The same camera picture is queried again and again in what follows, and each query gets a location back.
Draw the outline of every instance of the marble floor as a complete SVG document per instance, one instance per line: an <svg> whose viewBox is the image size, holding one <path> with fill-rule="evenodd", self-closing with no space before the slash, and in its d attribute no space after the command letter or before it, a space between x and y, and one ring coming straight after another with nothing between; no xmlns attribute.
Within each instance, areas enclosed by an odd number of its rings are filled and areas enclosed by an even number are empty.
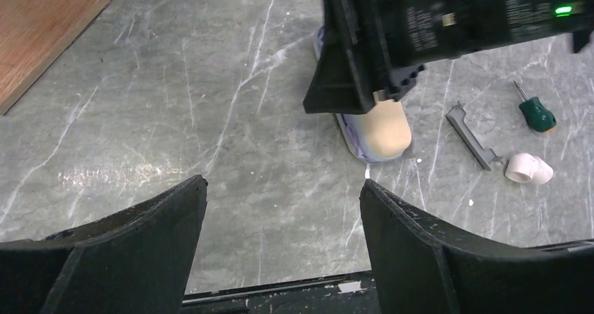
<svg viewBox="0 0 594 314"><path fill-rule="evenodd" d="M113 0L0 117L0 240L40 239L203 174L187 292L369 268L366 166L331 115L301 106L321 20L320 0ZM415 157L371 178L503 243L594 238L594 48L567 43L429 63L403 102ZM556 114L553 132L528 129L512 80ZM555 177L522 186L503 165L482 170L444 119L458 100L483 146L540 156Z"/></svg>

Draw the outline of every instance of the white pvc elbow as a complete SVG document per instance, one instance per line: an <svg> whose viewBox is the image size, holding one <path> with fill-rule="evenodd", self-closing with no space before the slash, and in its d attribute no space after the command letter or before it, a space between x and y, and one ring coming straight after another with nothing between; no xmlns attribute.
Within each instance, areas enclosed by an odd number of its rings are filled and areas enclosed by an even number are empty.
<svg viewBox="0 0 594 314"><path fill-rule="evenodd" d="M537 186L553 178L553 168L538 156L519 153L509 159L505 177L518 183L531 183Z"/></svg>

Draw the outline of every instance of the metal bracket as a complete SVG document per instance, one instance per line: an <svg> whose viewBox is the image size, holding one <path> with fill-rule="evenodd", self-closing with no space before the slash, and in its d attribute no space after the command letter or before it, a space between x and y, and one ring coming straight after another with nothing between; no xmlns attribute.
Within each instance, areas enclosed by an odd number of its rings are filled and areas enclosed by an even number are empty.
<svg viewBox="0 0 594 314"><path fill-rule="evenodd" d="M464 140L464 143L468 146L476 160L481 164L484 170L491 171L491 167L489 163L492 162L503 162L503 158L495 154L495 152L489 148L484 149L483 146L478 142L474 134L470 131L470 128L464 122L464 117L466 116L466 111L464 110L464 105L461 102L458 102L456 106L454 106L448 114L445 115L448 118L448 121L452 124L458 135Z"/></svg>

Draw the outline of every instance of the black robotic end effector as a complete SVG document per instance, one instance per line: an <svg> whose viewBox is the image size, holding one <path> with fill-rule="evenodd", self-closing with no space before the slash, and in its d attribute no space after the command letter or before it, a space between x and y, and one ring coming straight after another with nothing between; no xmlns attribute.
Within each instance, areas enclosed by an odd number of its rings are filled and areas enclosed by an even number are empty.
<svg viewBox="0 0 594 314"><path fill-rule="evenodd" d="M305 112L365 114L402 99L424 63L572 33L590 43L594 0L323 0L324 45Z"/></svg>

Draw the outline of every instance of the wooden floor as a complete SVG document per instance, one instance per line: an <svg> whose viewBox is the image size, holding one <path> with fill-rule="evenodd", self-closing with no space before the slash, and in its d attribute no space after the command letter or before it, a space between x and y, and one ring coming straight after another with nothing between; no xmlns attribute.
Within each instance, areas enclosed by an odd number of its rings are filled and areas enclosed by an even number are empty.
<svg viewBox="0 0 594 314"><path fill-rule="evenodd" d="M110 0L0 0L0 114L5 114Z"/></svg>

